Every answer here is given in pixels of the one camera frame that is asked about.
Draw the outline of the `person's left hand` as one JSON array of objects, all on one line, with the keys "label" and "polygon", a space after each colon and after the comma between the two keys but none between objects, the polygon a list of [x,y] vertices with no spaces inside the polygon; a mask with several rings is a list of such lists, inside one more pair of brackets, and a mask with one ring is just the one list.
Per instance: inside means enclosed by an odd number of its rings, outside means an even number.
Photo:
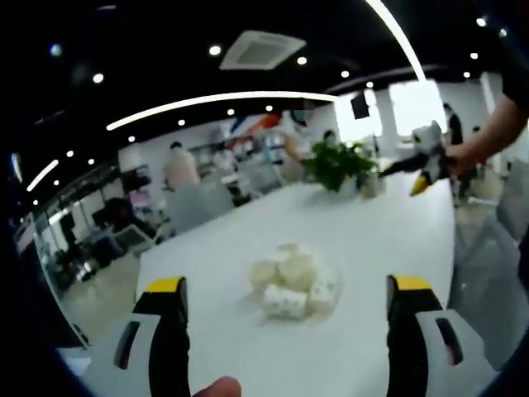
[{"label": "person's left hand", "polygon": [[241,397],[241,385],[237,379],[223,376],[193,397]]}]

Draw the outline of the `person's right hand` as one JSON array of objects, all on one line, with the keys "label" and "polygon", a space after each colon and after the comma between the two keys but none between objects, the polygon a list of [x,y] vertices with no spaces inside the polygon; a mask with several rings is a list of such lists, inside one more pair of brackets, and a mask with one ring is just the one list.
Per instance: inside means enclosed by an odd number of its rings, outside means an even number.
[{"label": "person's right hand", "polygon": [[460,175],[472,168],[475,159],[465,145],[453,145],[446,147],[447,168],[452,176]]}]

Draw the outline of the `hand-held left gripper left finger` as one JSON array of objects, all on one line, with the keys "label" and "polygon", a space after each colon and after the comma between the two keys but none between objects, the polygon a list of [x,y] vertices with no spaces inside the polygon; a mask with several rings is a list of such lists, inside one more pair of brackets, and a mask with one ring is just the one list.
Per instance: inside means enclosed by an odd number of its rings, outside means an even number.
[{"label": "hand-held left gripper left finger", "polygon": [[91,347],[84,384],[95,396],[190,396],[187,282],[152,282],[131,313]]}]

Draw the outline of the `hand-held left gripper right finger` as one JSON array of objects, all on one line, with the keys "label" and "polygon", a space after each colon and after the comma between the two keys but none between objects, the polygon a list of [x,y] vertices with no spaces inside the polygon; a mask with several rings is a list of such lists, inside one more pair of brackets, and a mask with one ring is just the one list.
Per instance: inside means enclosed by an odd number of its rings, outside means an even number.
[{"label": "hand-held left gripper right finger", "polygon": [[481,336],[415,276],[387,278],[388,396],[477,396],[497,372]]}]

